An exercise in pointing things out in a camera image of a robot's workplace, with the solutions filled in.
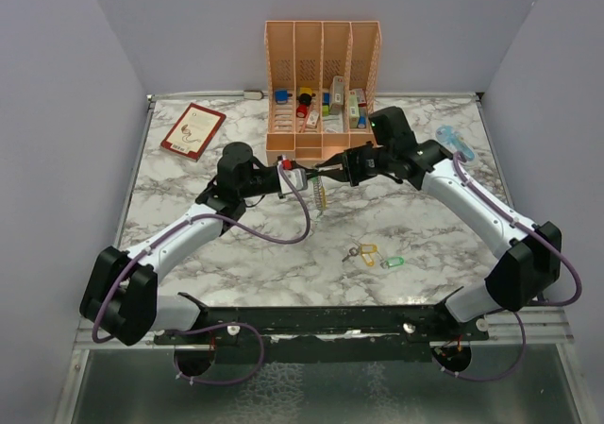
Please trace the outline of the metal keyring with yellow grip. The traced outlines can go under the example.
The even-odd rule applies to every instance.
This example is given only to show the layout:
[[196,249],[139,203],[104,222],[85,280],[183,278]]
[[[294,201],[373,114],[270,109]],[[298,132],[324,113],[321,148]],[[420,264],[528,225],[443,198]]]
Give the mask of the metal keyring with yellow grip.
[[321,177],[315,177],[311,179],[313,202],[318,215],[321,216],[327,209],[327,197],[326,190]]

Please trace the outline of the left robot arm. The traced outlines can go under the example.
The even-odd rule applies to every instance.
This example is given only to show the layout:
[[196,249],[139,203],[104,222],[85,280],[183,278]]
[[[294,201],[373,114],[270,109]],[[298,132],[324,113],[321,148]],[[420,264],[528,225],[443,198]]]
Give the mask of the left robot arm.
[[109,246],[98,255],[79,308],[92,322],[92,340],[132,346],[150,331],[170,331],[191,344],[202,341],[209,329],[204,305],[184,293],[163,297],[160,283],[199,247],[240,228],[247,199],[300,197],[316,175],[286,157],[266,166],[250,145],[228,144],[216,175],[181,217],[133,247]]

